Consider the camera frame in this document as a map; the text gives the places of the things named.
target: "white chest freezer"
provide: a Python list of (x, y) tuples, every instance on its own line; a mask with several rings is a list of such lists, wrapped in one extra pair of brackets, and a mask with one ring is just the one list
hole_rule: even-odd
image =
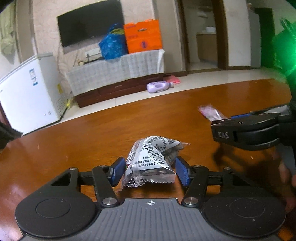
[(24, 134), (59, 121), (67, 102), (52, 53), (37, 54), (3, 77), (0, 102), (11, 127)]

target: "black circular cover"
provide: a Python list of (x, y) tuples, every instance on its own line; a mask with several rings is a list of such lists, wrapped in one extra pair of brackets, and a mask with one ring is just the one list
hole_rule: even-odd
[(72, 235), (94, 219), (94, 202), (82, 193), (65, 197), (27, 197), (15, 210), (20, 229), (39, 238), (59, 238)]
[(234, 187), (210, 198), (204, 214), (215, 228), (238, 238), (263, 238), (279, 231), (284, 205), (261, 188)]

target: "purple detergent bottle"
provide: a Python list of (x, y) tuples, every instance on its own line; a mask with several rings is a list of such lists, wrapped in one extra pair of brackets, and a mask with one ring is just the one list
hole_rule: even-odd
[(147, 90), (149, 93), (156, 93), (159, 91), (167, 90), (168, 88), (173, 86), (174, 86), (173, 83), (168, 83), (166, 81), (158, 81), (158, 82), (149, 83), (147, 85)]

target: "yellow sticker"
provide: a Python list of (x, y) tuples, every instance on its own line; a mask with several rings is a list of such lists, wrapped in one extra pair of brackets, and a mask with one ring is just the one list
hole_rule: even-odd
[(57, 89), (59, 90), (59, 94), (63, 94), (63, 89), (62, 89), (61, 84), (57, 85)]

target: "tile floor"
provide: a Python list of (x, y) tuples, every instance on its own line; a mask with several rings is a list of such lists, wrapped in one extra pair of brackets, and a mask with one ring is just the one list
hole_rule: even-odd
[(112, 108), (118, 105), (131, 103), (142, 99), (152, 98), (155, 96), (166, 95), (174, 92), (196, 89), (212, 85), (268, 78), (274, 78), (281, 82), (285, 82), (285, 77), (283, 75), (280, 75), (278, 72), (271, 69), (231, 70), (189, 74), (188, 76), (179, 78), (181, 80), (180, 84), (177, 84), (174, 86), (174, 88), (168, 89), (163, 92), (150, 94), (147, 91), (142, 91), (114, 98), (111, 100), (106, 100), (83, 108), (79, 108), (75, 105), (71, 109), (66, 111), (64, 117), (59, 123), (69, 121), (80, 116), (88, 115), (104, 109)]
[(216, 69), (216, 68), (218, 68), (218, 65), (216, 64), (200, 61), (199, 63), (189, 63), (188, 71), (201, 70), (201, 69)]

